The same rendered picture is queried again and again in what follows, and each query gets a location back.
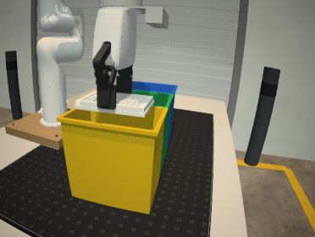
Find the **green bin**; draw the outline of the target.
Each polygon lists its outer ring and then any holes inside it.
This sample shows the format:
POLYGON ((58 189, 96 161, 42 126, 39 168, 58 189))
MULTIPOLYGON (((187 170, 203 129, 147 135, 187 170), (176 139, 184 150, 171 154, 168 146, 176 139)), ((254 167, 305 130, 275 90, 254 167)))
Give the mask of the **green bin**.
MULTIPOLYGON (((153 96, 153 100, 154 100, 154 104, 152 105, 153 107, 167 107, 169 109, 164 120, 164 128, 163 128, 163 147, 162 147, 161 166, 160 166, 160 174, 161 174, 164 159, 166 156, 166 151, 167 151, 170 108, 171 108, 171 102, 173 100, 174 94, 152 92, 152 91, 136 91, 136 90, 132 90, 131 94, 153 96)), ((160 178, 160 174, 159 174, 159 178, 160 178)))

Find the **yellow open-top bin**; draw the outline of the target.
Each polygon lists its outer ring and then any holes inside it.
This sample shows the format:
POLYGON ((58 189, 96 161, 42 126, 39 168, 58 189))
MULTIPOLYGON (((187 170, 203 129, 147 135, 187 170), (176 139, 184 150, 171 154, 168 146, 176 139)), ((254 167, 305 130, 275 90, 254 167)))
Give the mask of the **yellow open-top bin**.
POLYGON ((151 107, 143 118, 73 108, 59 116, 72 196, 150 214, 168 110, 151 107))

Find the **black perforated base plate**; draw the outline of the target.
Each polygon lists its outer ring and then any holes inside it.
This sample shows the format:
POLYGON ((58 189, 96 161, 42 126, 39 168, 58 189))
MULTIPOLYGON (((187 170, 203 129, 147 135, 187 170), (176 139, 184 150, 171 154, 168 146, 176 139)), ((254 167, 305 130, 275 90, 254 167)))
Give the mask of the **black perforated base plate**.
POLYGON ((72 196, 64 147, 0 170, 0 219, 31 237, 210 237, 213 114, 174 108, 150 214, 72 196))

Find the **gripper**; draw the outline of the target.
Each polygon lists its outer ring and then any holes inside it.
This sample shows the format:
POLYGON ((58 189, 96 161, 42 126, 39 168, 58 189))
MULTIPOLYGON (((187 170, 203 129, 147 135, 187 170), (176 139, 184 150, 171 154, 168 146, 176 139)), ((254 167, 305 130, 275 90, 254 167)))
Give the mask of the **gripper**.
POLYGON ((92 48, 98 108, 114 110, 116 92, 132 93, 136 15, 140 14, 140 10, 120 6, 98 10, 92 48), (116 76, 117 71, 119 75, 116 76))

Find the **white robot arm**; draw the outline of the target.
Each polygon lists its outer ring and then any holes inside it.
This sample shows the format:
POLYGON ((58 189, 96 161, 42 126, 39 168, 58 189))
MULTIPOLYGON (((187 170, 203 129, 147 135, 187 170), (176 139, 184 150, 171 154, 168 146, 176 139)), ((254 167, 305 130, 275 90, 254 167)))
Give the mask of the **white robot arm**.
MULTIPOLYGON (((163 7, 142 7, 142 0, 99 0, 98 8, 128 7, 145 14, 145 23, 158 29, 169 28, 163 7)), ((67 113, 65 73, 58 65, 82 59, 84 54, 84 14, 79 8, 65 7, 64 0, 40 0, 40 24, 45 32, 69 33, 47 36, 36 44, 41 81, 41 125, 59 127, 57 117, 67 113)))

